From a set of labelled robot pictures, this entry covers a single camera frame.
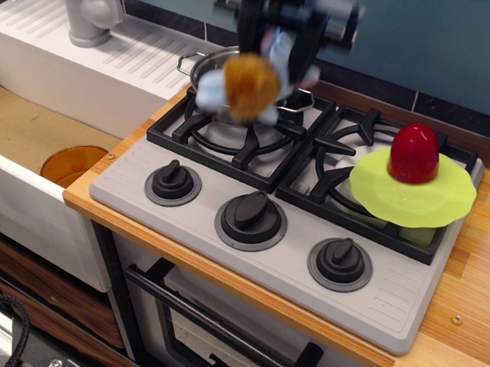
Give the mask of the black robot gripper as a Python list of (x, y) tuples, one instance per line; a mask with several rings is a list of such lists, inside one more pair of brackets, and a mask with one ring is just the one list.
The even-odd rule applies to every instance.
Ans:
[(366, 13), (356, 0), (214, 0), (214, 5), (234, 13), (241, 53), (259, 53), (271, 28), (296, 33), (288, 60), (291, 85), (303, 80), (321, 46), (351, 48)]

